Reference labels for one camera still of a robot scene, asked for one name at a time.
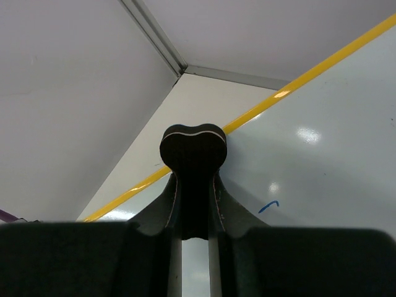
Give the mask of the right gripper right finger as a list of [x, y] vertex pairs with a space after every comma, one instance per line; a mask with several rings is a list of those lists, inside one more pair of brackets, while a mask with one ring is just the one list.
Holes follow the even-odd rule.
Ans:
[[369, 229], [269, 226], [215, 175], [209, 269], [212, 296], [394, 296], [395, 241]]

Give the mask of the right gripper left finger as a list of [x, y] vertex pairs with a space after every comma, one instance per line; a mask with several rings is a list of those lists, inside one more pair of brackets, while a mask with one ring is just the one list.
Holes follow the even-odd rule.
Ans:
[[2, 296], [181, 296], [179, 187], [126, 222], [1, 226]]

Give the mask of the black whiteboard eraser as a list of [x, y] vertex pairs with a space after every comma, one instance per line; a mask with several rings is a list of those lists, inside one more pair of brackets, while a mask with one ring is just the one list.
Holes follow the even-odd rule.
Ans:
[[210, 190], [226, 155], [226, 135], [214, 124], [175, 124], [164, 132], [160, 156], [177, 181], [183, 240], [208, 239]]

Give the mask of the yellow framed whiteboard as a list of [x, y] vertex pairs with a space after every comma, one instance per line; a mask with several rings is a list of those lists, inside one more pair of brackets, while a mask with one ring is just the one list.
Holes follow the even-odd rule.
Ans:
[[[271, 92], [184, 74], [93, 197], [81, 218], [126, 222], [164, 190], [160, 156], [175, 124], [226, 135], [218, 173], [265, 224], [377, 230], [395, 241], [395, 17]], [[181, 220], [177, 216], [181, 237]], [[210, 294], [209, 237], [181, 237], [181, 296]]]

